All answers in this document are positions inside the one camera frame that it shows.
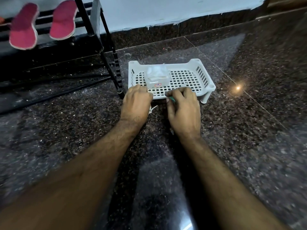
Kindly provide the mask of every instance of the pink insole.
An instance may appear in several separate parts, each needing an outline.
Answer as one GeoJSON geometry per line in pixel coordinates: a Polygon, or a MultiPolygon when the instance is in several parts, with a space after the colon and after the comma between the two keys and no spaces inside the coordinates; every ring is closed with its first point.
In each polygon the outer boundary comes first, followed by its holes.
{"type": "Polygon", "coordinates": [[[9,42],[12,47],[21,50],[35,47],[37,32],[34,23],[38,14],[38,6],[34,3],[27,3],[22,7],[10,26],[9,42]]]}
{"type": "Polygon", "coordinates": [[[71,37],[75,32],[76,13],[77,5],[74,0],[66,0],[59,4],[53,12],[50,37],[55,40],[71,37]]]}

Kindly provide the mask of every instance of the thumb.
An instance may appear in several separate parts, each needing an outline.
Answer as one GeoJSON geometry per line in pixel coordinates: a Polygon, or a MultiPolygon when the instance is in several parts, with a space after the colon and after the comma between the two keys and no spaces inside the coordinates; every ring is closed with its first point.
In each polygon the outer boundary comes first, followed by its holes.
{"type": "Polygon", "coordinates": [[[175,117],[175,105],[173,103],[173,101],[169,98],[166,99],[166,104],[167,104],[167,113],[169,116],[169,119],[173,119],[175,117]]]}

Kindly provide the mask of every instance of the forearm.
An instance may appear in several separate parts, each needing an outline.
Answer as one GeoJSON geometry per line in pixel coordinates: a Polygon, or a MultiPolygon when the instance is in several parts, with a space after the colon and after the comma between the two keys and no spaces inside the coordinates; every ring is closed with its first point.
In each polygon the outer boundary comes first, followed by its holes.
{"type": "Polygon", "coordinates": [[[102,139],[0,214],[0,229],[87,229],[139,127],[120,121],[102,139]]]}
{"type": "Polygon", "coordinates": [[[244,187],[203,139],[181,142],[223,229],[287,229],[244,187]]]}

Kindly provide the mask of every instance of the white wall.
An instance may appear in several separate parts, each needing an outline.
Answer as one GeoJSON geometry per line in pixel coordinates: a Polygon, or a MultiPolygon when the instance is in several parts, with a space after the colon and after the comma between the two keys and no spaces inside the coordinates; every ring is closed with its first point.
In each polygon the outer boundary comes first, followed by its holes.
{"type": "MultiPolygon", "coordinates": [[[[27,2],[41,11],[63,0],[0,0],[0,16],[14,16],[27,2]]],[[[154,25],[177,24],[186,19],[229,11],[253,9],[264,0],[100,0],[111,32],[154,25]]]]}

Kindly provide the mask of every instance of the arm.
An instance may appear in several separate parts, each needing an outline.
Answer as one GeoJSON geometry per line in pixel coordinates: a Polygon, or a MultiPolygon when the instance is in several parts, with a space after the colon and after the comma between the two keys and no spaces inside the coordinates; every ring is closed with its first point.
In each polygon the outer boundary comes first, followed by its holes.
{"type": "Polygon", "coordinates": [[[128,146],[146,122],[152,94],[131,87],[115,127],[0,213],[0,229],[88,229],[128,146]]]}
{"type": "Polygon", "coordinates": [[[188,87],[166,93],[172,128],[193,161],[222,229],[288,229],[253,196],[201,138],[201,113],[188,87]]]}

